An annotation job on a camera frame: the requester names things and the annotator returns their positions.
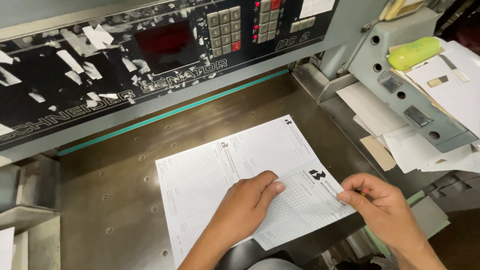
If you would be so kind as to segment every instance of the metal mesh vent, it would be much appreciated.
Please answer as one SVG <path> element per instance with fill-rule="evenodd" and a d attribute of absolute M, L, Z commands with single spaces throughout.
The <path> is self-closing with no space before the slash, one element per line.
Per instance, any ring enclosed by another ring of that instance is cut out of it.
<path fill-rule="evenodd" d="M 397 91 L 397 89 L 402 86 L 403 83 L 395 79 L 390 73 L 384 71 L 380 77 L 378 77 L 377 82 L 385 87 L 390 94 L 394 93 Z"/>
<path fill-rule="evenodd" d="M 407 116 L 412 122 L 414 122 L 418 127 L 424 127 L 426 124 L 433 121 L 430 117 L 426 116 L 414 105 L 406 109 L 403 114 Z"/>

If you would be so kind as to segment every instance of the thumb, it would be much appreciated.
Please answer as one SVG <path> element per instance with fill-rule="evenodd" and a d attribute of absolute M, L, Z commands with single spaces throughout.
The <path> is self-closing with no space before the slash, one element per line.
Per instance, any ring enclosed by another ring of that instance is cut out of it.
<path fill-rule="evenodd" d="M 373 217 L 381 211 L 367 197 L 352 190 L 339 193 L 337 198 L 355 208 L 364 219 Z"/>
<path fill-rule="evenodd" d="M 260 200 L 257 203 L 257 206 L 255 209 L 258 211 L 264 212 L 264 214 L 267 213 L 268 207 L 270 206 L 270 203 L 272 203 L 272 200 L 280 193 L 282 193 L 285 190 L 285 185 L 281 182 L 274 182 L 268 185 L 262 192 L 262 196 L 260 196 Z"/>

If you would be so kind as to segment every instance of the printed form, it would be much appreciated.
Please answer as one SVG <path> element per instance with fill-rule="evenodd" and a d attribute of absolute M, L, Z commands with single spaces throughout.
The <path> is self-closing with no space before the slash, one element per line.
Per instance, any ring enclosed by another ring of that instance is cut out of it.
<path fill-rule="evenodd" d="M 266 170 L 287 177 L 280 177 L 286 190 L 275 198 L 253 235 L 264 249 L 354 212 L 336 200 L 343 189 L 289 115 L 157 160 L 156 166 L 176 267 L 210 222 L 227 190 L 238 180 Z"/>

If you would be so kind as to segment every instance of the fingernail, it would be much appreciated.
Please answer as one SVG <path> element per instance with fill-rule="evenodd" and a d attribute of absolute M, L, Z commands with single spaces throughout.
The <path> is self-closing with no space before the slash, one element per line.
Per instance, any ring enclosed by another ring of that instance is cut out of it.
<path fill-rule="evenodd" d="M 344 194 L 342 196 L 339 196 L 339 199 L 343 201 L 344 203 L 348 203 L 350 201 L 350 195 Z"/>
<path fill-rule="evenodd" d="M 285 185 L 284 184 L 278 184 L 278 185 L 276 185 L 275 189 L 278 193 L 280 193 L 280 192 L 285 190 Z"/>

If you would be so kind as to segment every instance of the display screen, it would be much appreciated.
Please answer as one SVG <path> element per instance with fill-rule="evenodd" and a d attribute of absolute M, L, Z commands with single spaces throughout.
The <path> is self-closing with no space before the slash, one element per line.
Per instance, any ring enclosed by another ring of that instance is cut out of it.
<path fill-rule="evenodd" d="M 189 21 L 181 21 L 134 34 L 150 69 L 156 74 L 198 61 Z"/>

